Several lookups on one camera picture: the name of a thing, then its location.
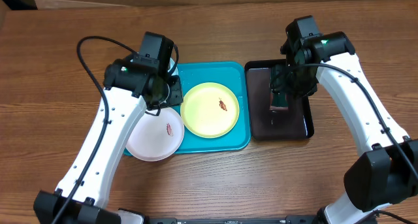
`white plate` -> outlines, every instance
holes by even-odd
[[[172,108],[161,109],[159,116],[145,114],[128,139],[126,148],[143,161],[158,161],[172,155],[182,143],[184,124]]]

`wooden table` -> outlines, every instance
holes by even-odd
[[[418,1],[270,3],[192,7],[14,11],[0,33],[0,220],[36,223],[40,189],[53,191],[74,161],[99,94],[76,43],[102,35],[138,49],[145,31],[178,44],[180,63],[281,58],[285,26],[312,14],[323,33],[344,31],[393,118],[418,136]],[[100,82],[126,51],[91,41],[82,52]],[[255,142],[239,152],[177,155],[159,163],[123,157],[108,208],[152,217],[314,214],[343,192],[355,143],[328,93],[310,97],[315,134]],[[418,197],[389,208],[418,221]],[[387,217],[382,222],[395,223]]]

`round plate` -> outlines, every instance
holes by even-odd
[[[172,108],[161,109],[159,116],[145,114],[138,121],[126,148],[143,161],[158,161],[172,155],[182,143],[184,124]]]
[[[203,83],[187,92],[180,113],[184,125],[192,133],[215,138],[235,126],[240,107],[229,88],[217,83]]]

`black cable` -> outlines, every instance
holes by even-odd
[[[390,212],[386,212],[386,211],[383,211],[383,210],[374,210],[373,212],[370,212],[366,217],[364,217],[362,220],[360,220],[360,221],[358,221],[358,222],[356,222],[355,224],[361,224],[361,223],[364,223],[365,221],[368,221],[370,218],[372,218],[374,215],[376,215],[376,214],[383,214],[383,215],[386,215],[386,216],[389,216],[389,217],[392,217],[392,218],[395,218],[396,220],[398,220],[398,221],[401,221],[401,222],[403,222],[403,223],[407,223],[407,224],[416,224],[416,223],[414,223],[414,222],[412,222],[412,221],[410,221],[410,220],[407,220],[407,219],[405,219],[405,218],[403,218],[403,217],[400,217],[400,216],[398,216],[398,215],[395,215],[395,214],[392,214],[392,213],[390,213]]]
[[[171,70],[169,71],[169,76],[171,76],[174,73],[174,71],[177,68],[177,63],[178,63],[178,48],[177,48],[177,45],[173,44],[173,48],[176,51],[176,61],[174,62],[174,65],[172,66]]]
[[[106,98],[106,95],[101,87],[101,85],[99,84],[99,82],[97,81],[97,79],[94,77],[93,73],[90,71],[90,69],[88,68],[88,66],[86,65],[86,62],[84,62],[84,59],[81,55],[81,45],[84,41],[88,40],[88,39],[101,39],[101,40],[106,40],[109,42],[113,42],[114,44],[117,44],[129,51],[131,51],[133,53],[133,55],[137,54],[137,52],[135,50],[133,50],[132,48],[116,41],[110,38],[106,38],[106,37],[100,37],[100,36],[89,36],[89,37],[84,37],[83,39],[81,39],[80,41],[78,41],[77,44],[77,56],[78,59],[81,62],[81,65],[84,67],[84,69],[86,70],[87,74],[90,76],[91,80],[93,81],[93,83],[95,84],[96,88],[99,90],[101,97],[103,98],[103,104],[104,104],[104,120],[103,120],[103,126],[102,126],[102,130],[100,132],[100,135],[97,139],[96,145],[89,157],[89,159],[87,160],[86,165],[84,166],[80,176],[78,177],[76,183],[74,184],[74,187],[72,188],[70,194],[68,195],[67,199],[65,200],[63,206],[59,209],[57,215],[55,216],[54,220],[51,222],[51,224],[56,224],[58,222],[58,220],[61,218],[61,216],[63,215],[66,207],[69,205],[72,197],[74,196],[74,194],[76,193],[78,187],[80,186],[80,184],[83,181],[84,176],[87,173],[88,168],[91,165],[91,162],[93,161],[94,157],[96,156],[97,150],[99,150],[99,146],[103,140],[103,137],[105,135],[105,131],[108,125],[108,119],[109,119],[109,105],[108,105],[108,101]]]
[[[374,113],[376,114],[376,117],[378,118],[383,131],[387,134],[387,137],[389,138],[389,140],[395,145],[395,147],[397,148],[397,150],[399,151],[400,156],[403,158],[403,160],[405,161],[405,163],[409,166],[411,172],[413,173],[413,175],[415,176],[416,181],[418,181],[418,173],[417,171],[414,169],[411,161],[408,159],[408,157],[406,156],[404,150],[400,147],[399,143],[394,139],[391,130],[388,128],[388,126],[386,125],[385,121],[383,120],[383,118],[381,117],[381,114],[376,106],[376,104],[374,103],[372,97],[370,96],[370,94],[367,92],[367,89],[359,82],[358,78],[355,78],[352,74],[348,73],[345,70],[342,70],[338,67],[335,67],[333,65],[329,65],[329,64],[325,64],[325,63],[309,63],[309,64],[303,64],[303,65],[298,65],[296,67],[293,67],[291,70],[289,70],[289,72],[293,72],[297,69],[302,69],[302,68],[306,68],[306,67],[326,67],[326,68],[330,68],[332,70],[338,71],[344,75],[346,75],[348,78],[351,79],[352,82],[356,83],[356,85],[358,85],[358,87],[361,89],[361,91],[364,93],[364,95],[366,96],[368,102],[370,103],[370,106],[372,107]],[[270,83],[270,87],[272,87],[272,83],[273,81],[275,81],[277,79],[277,77],[279,75],[281,75],[283,73],[279,73],[277,74],[275,77],[273,77],[273,80]]]

